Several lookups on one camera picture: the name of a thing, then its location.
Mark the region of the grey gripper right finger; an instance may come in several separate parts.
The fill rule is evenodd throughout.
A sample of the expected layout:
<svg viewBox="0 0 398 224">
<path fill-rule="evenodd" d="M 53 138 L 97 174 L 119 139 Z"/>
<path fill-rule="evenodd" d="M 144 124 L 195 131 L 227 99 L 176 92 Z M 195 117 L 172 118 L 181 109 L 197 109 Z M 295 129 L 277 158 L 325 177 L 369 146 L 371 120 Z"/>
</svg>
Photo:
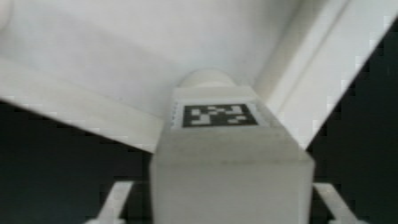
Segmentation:
<svg viewBox="0 0 398 224">
<path fill-rule="evenodd" d="M 357 218 L 334 185 L 330 183 L 314 183 L 312 187 L 332 214 L 328 224 L 369 224 Z"/>
</svg>

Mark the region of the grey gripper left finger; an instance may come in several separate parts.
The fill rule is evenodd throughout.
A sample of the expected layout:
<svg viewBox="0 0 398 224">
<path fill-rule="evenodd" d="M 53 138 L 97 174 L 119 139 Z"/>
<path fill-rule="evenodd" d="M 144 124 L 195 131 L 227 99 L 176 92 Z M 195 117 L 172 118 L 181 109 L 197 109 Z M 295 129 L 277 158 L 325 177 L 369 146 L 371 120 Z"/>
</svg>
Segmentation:
<svg viewBox="0 0 398 224">
<path fill-rule="evenodd" d="M 99 211 L 81 224 L 151 224 L 149 183 L 113 182 Z"/>
</svg>

